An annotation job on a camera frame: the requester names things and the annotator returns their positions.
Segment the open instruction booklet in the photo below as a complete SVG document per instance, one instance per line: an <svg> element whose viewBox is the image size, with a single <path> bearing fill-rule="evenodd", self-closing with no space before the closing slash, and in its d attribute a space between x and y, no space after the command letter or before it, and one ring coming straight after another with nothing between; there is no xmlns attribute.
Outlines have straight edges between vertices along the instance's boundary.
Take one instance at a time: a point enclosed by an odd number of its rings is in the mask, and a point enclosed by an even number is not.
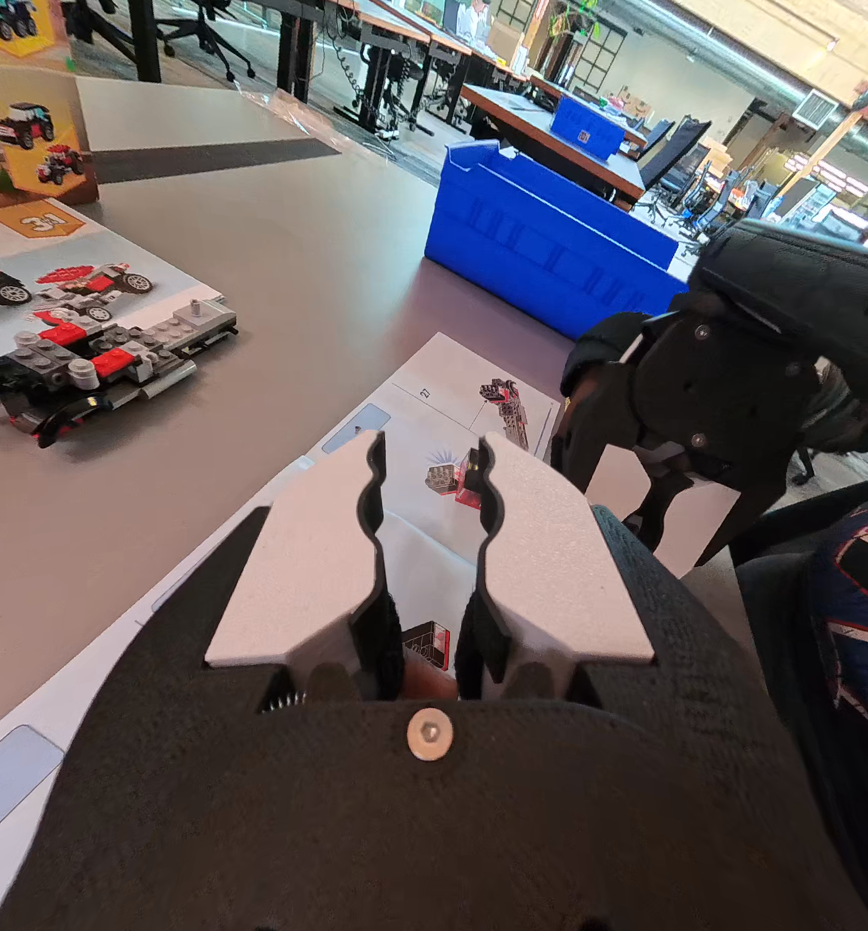
<svg viewBox="0 0 868 931"><path fill-rule="evenodd" d="M386 434L384 521L379 531L403 640L452 672L460 616L474 581L484 538L478 513L436 496L426 479L461 460L481 435L498 431L498 405L482 387L512 382L525 414L528 448L542 457L559 402L443 333L400 366L306 455L291 461L226 522L172 568L75 658L0 721L0 903L42 817L64 755L89 705L125 648L156 611L254 509L277 495L361 430Z"/></svg>

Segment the black office chair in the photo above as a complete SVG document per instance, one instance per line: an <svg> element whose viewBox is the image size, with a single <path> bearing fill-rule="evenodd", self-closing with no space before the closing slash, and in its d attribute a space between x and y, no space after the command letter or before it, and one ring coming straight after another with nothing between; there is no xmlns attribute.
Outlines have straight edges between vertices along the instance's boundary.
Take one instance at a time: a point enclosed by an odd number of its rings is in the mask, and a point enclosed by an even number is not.
<svg viewBox="0 0 868 931"><path fill-rule="evenodd" d="M673 134L658 143L652 154L640 167L640 177L648 201L643 205L648 214L657 212L658 196L656 194L661 180L671 169L685 157L711 128L711 121L699 121L689 116L673 130Z"/></svg>
<svg viewBox="0 0 868 931"><path fill-rule="evenodd" d="M227 83L234 84L238 76L233 67L239 64L243 74L249 80L257 79L256 70L251 59L228 41L216 28L218 17L226 15L230 2L175 2L173 9L183 6L187 11L166 16L156 15L157 39L161 43L164 56L175 60L179 48L193 42L198 56L205 56L220 64Z"/></svg>

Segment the person's left hand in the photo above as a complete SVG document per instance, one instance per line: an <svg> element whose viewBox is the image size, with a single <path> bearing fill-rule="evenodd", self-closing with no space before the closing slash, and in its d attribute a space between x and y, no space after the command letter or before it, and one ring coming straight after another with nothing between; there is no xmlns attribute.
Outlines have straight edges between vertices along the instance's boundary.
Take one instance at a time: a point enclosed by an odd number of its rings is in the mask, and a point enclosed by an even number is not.
<svg viewBox="0 0 868 931"><path fill-rule="evenodd" d="M454 701L458 698L456 681L448 672L435 668L415 651L407 650L403 656L401 699Z"/></svg>

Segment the silver ventilation duct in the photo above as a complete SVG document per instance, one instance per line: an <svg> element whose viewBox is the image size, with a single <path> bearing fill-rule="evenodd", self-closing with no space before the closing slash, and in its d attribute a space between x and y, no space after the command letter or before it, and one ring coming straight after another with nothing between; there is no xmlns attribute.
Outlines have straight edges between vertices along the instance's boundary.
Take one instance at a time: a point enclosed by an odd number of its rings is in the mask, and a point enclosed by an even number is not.
<svg viewBox="0 0 868 931"><path fill-rule="evenodd" d="M655 35L749 90L755 98L794 112L810 93L829 96L828 91L805 82L766 56L750 49L706 19L675 2L602 2L603 13L631 27ZM868 162L868 120L862 119L839 145Z"/></svg>

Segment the closed instruction booklet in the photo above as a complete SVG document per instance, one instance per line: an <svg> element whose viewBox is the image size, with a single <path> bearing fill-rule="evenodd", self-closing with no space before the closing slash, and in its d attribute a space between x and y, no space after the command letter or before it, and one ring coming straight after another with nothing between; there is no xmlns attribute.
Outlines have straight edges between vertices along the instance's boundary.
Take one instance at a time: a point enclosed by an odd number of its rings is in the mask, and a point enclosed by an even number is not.
<svg viewBox="0 0 868 931"><path fill-rule="evenodd" d="M0 355L43 312L147 327L216 290L58 201L0 209Z"/></svg>

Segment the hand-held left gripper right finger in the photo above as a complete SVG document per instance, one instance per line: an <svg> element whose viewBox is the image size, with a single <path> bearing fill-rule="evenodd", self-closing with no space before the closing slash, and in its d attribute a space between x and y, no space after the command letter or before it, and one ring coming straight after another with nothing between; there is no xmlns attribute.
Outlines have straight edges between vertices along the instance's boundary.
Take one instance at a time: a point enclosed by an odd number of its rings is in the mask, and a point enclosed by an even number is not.
<svg viewBox="0 0 868 931"><path fill-rule="evenodd" d="M500 433L480 440L485 531L454 673L462 700L591 701L588 667L656 651L584 495Z"/></svg>

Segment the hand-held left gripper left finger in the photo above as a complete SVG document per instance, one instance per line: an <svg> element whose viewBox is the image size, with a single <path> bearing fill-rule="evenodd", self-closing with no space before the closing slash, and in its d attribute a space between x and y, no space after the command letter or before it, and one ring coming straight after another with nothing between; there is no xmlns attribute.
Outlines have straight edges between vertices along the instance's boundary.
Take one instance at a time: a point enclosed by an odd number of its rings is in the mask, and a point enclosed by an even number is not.
<svg viewBox="0 0 868 931"><path fill-rule="evenodd" d="M402 690L401 626L378 532L386 436L369 429L277 494L205 653L212 669L273 667L277 702L334 668L358 697Z"/></svg>

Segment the long wooden desk row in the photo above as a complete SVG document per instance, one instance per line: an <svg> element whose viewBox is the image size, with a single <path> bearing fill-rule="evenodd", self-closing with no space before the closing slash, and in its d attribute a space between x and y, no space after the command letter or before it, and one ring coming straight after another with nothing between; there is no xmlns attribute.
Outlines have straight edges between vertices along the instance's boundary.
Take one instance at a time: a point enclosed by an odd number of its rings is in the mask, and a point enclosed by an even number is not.
<svg viewBox="0 0 868 931"><path fill-rule="evenodd" d="M419 117L428 108L428 79L435 63L446 65L454 78L454 88L445 90L443 119L448 125L453 122L472 58L481 60L491 68L492 76L501 80L520 82L528 77L526 60L506 64L485 48L472 46L391 2L258 1L254 6L280 17L277 88L301 104L308 103L320 38L331 47L344 71L343 38L354 39L358 52L366 51L363 84L358 85L355 73L345 74L354 106L335 106L334 111L386 141L398 135L401 125L431 134L419 124Z"/></svg>

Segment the blue labelled storage bin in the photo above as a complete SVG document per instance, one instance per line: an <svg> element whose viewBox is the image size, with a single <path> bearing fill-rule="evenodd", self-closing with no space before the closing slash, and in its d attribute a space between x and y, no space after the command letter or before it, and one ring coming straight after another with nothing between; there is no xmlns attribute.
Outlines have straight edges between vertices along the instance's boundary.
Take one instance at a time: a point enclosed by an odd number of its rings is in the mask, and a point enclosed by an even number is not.
<svg viewBox="0 0 868 931"><path fill-rule="evenodd" d="M626 130L580 99L563 96L549 132L584 154L606 162L619 153Z"/></svg>

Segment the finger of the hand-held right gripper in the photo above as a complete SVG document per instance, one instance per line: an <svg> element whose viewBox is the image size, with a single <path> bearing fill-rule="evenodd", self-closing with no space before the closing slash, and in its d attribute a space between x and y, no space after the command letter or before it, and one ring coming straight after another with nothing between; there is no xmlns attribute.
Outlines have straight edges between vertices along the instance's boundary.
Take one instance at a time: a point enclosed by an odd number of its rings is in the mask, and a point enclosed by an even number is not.
<svg viewBox="0 0 868 931"><path fill-rule="evenodd" d="M690 481L667 506L655 557L675 577L691 571L740 498L738 490L685 474Z"/></svg>
<svg viewBox="0 0 868 931"><path fill-rule="evenodd" d="M607 508L624 521L643 505L651 478L633 449L607 444L585 493L591 506Z"/></svg>

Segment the grey red toy truck model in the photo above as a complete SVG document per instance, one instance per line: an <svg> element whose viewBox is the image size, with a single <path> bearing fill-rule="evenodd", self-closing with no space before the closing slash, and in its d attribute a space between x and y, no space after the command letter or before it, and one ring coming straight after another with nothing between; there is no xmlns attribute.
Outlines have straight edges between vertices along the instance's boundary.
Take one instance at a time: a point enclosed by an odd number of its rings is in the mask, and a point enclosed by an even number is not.
<svg viewBox="0 0 868 931"><path fill-rule="evenodd" d="M0 355L0 406L41 449L94 415L148 401L196 371L195 356L239 333L237 314L192 300L147 327L43 312L45 328L13 335Z"/></svg>

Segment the wooden background desk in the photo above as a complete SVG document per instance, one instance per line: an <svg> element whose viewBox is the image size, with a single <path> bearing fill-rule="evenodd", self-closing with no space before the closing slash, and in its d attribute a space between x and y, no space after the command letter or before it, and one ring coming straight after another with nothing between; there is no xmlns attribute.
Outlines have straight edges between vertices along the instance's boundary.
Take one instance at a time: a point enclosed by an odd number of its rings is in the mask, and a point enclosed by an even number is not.
<svg viewBox="0 0 868 931"><path fill-rule="evenodd" d="M551 132L551 113L530 99L469 84L463 85L460 97L470 109L473 140L511 146L626 212L642 198L645 187L634 161L619 152L599 159L581 151Z"/></svg>

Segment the person's dark blue patterned shirt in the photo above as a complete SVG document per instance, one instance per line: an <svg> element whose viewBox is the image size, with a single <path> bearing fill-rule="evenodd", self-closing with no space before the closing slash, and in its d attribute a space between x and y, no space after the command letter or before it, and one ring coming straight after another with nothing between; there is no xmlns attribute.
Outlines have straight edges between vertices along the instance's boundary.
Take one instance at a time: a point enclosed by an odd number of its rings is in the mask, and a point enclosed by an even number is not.
<svg viewBox="0 0 868 931"><path fill-rule="evenodd" d="M868 502L824 535L810 560L808 595L833 699L868 721Z"/></svg>

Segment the blue plastic bin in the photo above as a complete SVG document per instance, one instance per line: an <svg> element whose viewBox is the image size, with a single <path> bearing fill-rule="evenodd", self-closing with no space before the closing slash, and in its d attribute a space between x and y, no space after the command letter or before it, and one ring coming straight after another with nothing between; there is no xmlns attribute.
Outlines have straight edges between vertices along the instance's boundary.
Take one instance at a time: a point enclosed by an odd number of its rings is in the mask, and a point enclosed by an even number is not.
<svg viewBox="0 0 868 931"><path fill-rule="evenodd" d="M555 332L578 339L620 312L667 312L687 291L679 245L497 141L450 145L425 255Z"/></svg>

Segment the person's right forearm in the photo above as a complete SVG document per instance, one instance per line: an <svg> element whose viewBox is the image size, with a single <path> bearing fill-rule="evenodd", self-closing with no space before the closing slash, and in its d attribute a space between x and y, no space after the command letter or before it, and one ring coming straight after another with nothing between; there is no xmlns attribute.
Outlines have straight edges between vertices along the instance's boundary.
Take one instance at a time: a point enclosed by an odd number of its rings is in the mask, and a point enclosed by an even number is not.
<svg viewBox="0 0 868 931"><path fill-rule="evenodd" d="M804 445L819 452L868 452L868 401L856 397L842 372L825 358L817 366L818 389L801 426Z"/></svg>

